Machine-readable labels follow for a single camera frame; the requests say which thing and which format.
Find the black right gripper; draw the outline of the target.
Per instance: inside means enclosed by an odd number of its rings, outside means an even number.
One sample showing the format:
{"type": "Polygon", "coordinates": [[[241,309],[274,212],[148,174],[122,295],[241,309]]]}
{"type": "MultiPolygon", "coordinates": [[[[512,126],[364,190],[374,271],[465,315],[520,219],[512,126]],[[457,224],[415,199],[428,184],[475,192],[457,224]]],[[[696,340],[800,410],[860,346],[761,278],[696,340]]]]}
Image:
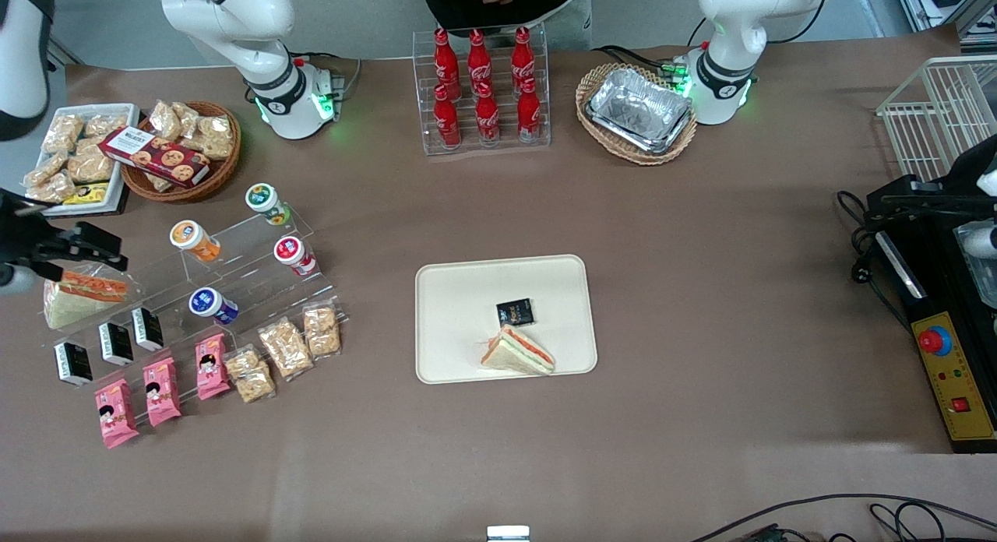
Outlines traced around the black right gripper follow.
{"type": "Polygon", "coordinates": [[[39,244],[56,237],[53,252],[35,257],[35,273],[41,279],[60,282],[71,273],[86,278],[114,278],[128,271],[129,259],[121,255],[122,240],[115,234],[92,223],[76,223],[57,234],[57,227],[41,214],[45,206],[8,190],[1,194],[3,264],[31,259],[39,244]]]}

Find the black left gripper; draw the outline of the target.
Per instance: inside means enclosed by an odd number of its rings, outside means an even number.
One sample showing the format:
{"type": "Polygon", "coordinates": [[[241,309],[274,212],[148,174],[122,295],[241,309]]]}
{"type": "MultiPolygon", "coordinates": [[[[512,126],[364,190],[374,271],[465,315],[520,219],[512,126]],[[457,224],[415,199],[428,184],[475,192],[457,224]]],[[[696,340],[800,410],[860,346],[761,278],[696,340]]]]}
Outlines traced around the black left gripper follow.
{"type": "Polygon", "coordinates": [[[970,216],[966,208],[995,208],[995,192],[978,184],[981,177],[994,175],[995,155],[992,135],[962,152],[941,184],[901,176],[869,193],[868,204],[882,204],[883,216],[970,216]]]}

